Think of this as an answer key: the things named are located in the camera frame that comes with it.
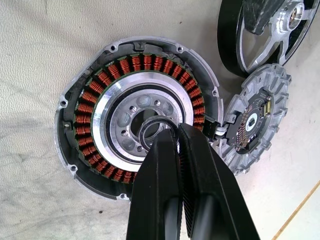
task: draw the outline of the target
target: hub hole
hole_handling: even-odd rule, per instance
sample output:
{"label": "hub hole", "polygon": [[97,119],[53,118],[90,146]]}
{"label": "hub hole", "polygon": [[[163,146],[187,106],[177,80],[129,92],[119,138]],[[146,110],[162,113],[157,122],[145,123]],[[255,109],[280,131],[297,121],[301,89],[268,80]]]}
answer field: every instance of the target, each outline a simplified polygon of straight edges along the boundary
{"label": "hub hole", "polygon": [[130,109],[130,111],[132,113],[135,113],[137,111],[137,107],[136,106],[131,106],[129,109]]}
{"label": "hub hole", "polygon": [[161,102],[159,100],[154,101],[155,106],[160,106]]}
{"label": "hub hole", "polygon": [[125,137],[128,135],[128,131],[127,130],[122,130],[121,131],[121,136]]}
{"label": "hub hole", "polygon": [[[130,126],[131,132],[138,138],[139,136],[139,130],[144,123],[145,120],[147,120],[150,117],[153,116],[158,116],[158,113],[152,109],[146,109],[141,112],[139,112],[133,119],[132,123]],[[154,124],[150,126],[146,132],[144,137],[145,138],[150,138],[152,137],[159,129],[160,125],[159,124]]]}

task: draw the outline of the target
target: gray floor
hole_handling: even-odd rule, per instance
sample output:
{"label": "gray floor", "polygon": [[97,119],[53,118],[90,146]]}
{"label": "gray floor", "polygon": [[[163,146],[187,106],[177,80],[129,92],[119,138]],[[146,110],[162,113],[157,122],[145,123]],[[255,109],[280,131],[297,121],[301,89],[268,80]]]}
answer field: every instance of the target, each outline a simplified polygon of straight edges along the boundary
{"label": "gray floor", "polygon": [[[0,239],[124,240],[129,203],[92,195],[63,169],[53,140],[58,96],[82,66],[121,38],[163,36],[198,52],[225,102],[241,81],[217,47],[220,1],[0,2]],[[237,177],[261,239],[271,239],[320,179],[320,15],[285,66],[288,114],[271,149]],[[319,239],[320,189],[279,239]],[[187,239],[182,228],[181,239]]]}

